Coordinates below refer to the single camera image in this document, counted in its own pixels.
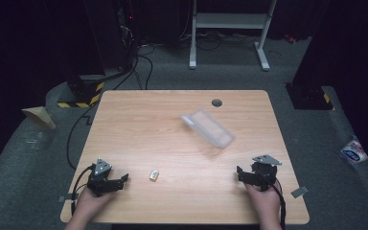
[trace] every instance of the metal stand leg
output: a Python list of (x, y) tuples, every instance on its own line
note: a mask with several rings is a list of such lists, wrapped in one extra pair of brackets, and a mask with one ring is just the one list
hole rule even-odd
[(191, 48), (190, 48), (190, 69), (196, 69), (196, 0), (194, 0), (193, 7), (193, 27), (191, 34)]
[(259, 60), (261, 62), (262, 68), (265, 71), (270, 70), (270, 66), (268, 65), (267, 59), (265, 58), (265, 52), (263, 51), (263, 46), (265, 44), (265, 37), (267, 36), (267, 31), (270, 26), (271, 18), (273, 17), (274, 7), (276, 6), (277, 0), (272, 0), (270, 4), (270, 8), (267, 13), (267, 17), (265, 19), (264, 28), (262, 30), (261, 40), (259, 42), (255, 42), (256, 51), (259, 56)]

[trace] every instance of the clear plastic container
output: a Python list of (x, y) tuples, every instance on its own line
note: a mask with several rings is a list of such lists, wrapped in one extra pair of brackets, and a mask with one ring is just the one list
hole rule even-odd
[(190, 115), (181, 115), (182, 120), (205, 140), (218, 148), (225, 148), (235, 136), (204, 109)]

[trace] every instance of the dark background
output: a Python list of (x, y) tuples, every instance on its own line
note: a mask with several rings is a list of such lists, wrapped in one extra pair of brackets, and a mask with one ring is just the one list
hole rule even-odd
[[(76, 6), (80, 6), (82, 1), (75, 2), (78, 2)], [(171, 9), (165, 14), (157, 13), (155, 10), (163, 9), (163, 1), (146, 2), (149, 11), (143, 8), (141, 11), (148, 14), (149, 20), (156, 20), (151, 18), (152, 15), (171, 18), (177, 13), (185, 15), (184, 12), (187, 11), (187, 8), (183, 7), (187, 1), (177, 0), (175, 5), (180, 7)], [(278, 1), (268, 37), (282, 39), (284, 35), (292, 35), (297, 39), (306, 39), (314, 35), (294, 81), (300, 84), (333, 86), (349, 121), (368, 153), (368, 2), (331, 1), (320, 24), (328, 2)], [(59, 71), (58, 61), (51, 53), (44, 27), (40, 24), (41, 17), (45, 14), (36, 10), (36, 4), (42, 6), (41, 4), (45, 3), (41, 0), (0, 1), (0, 153), (24, 119), (20, 109), (44, 105), (47, 92), (66, 81)], [(245, 5), (250, 4), (250, 1), (230, 1), (230, 5), (228, 1), (219, 3), (214, 0), (212, 3), (209, 7), (209, 1), (198, 1), (201, 10), (214, 12), (228, 8), (233, 12), (243, 12), (243, 9), (246, 9)], [(263, 9), (266, 1), (256, 1), (256, 4), (257, 7), (254, 9)], [(70, 17), (75, 15), (83, 17), (82, 8), (72, 9), (74, 10), (70, 10)], [(172, 24), (178, 24), (181, 28), (183, 20), (186, 20), (186, 17), (185, 19), (183, 17), (177, 19), (175, 16), (174, 18), (180, 21)], [(84, 20), (70, 24), (57, 22), (57, 25), (58, 29), (65, 31), (67, 28), (79, 27), (87, 33), (90, 32), (89, 25), (84, 23)], [(151, 34), (151, 27), (148, 25), (146, 28), (150, 31), (143, 29), (142, 34)], [(160, 33), (155, 32), (152, 36), (157, 38), (158, 35)], [(72, 57), (72, 51), (64, 50), (67, 57)], [(72, 62), (72, 68), (76, 71), (83, 66)]]

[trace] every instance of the wooden table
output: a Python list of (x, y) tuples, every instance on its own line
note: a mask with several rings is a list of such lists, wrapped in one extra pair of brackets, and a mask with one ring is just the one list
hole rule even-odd
[[(220, 99), (222, 106), (212, 105)], [(180, 118), (205, 109), (236, 139), (224, 149), (206, 142)], [(277, 177), (287, 203), (286, 224), (309, 221), (270, 100), (261, 90), (106, 91), (83, 149), (80, 173), (97, 158), (113, 165), (109, 179), (129, 173), (117, 198), (94, 219), (108, 223), (258, 223), (236, 167), (250, 172), (252, 157), (283, 162)], [(159, 171), (155, 182), (150, 173)], [(87, 179), (83, 177), (80, 184)], [(71, 217), (64, 204), (61, 220)]]

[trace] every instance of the human hand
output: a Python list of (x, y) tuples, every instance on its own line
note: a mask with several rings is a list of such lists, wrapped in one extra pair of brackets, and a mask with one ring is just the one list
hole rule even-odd
[[(268, 190), (260, 192), (253, 185), (244, 184), (244, 186), (258, 214), (261, 230), (282, 229), (279, 223), (280, 198), (274, 188), (270, 187)], [(277, 181), (274, 186), (281, 192)]]
[(66, 230), (84, 229), (88, 222), (95, 217), (105, 204), (116, 196), (116, 192), (106, 193), (97, 197), (88, 188), (84, 188), (77, 201), (76, 211), (65, 227)]

